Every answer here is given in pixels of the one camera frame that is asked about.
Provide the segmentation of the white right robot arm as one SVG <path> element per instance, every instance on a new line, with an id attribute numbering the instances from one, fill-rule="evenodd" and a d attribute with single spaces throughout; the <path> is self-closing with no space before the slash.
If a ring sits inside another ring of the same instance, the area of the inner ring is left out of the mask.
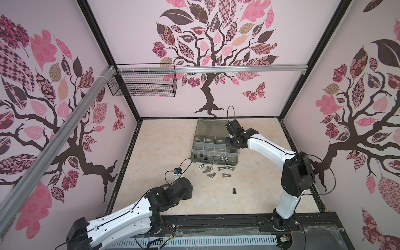
<path id="1" fill-rule="evenodd" d="M 281 169 L 283 193 L 275 214 L 282 220 L 291 218 L 302 195 L 315 181 L 309 155 L 284 149 L 252 128 L 245 130 L 237 120 L 228 122 L 225 127 L 229 133 L 226 137 L 227 148 L 253 150 Z"/>

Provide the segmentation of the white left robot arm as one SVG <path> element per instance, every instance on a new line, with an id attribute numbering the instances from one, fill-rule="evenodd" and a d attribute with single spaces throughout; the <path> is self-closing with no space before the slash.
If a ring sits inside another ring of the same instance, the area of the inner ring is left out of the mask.
<path id="1" fill-rule="evenodd" d="M 157 233 L 164 224 L 161 213 L 192 198 L 193 185 L 185 178 L 148 190 L 138 201 L 91 221 L 76 220 L 66 236 L 68 250 L 103 250 L 127 238 Z"/>

